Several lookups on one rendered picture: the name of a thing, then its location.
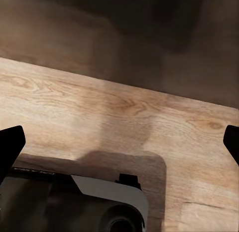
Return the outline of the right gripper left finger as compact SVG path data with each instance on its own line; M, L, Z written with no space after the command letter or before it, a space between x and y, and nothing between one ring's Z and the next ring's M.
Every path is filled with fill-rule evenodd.
M26 144L22 126L0 131L0 185Z

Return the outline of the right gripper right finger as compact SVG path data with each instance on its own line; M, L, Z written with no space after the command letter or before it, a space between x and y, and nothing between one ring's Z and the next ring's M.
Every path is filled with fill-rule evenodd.
M228 125L223 142L239 165L239 127Z

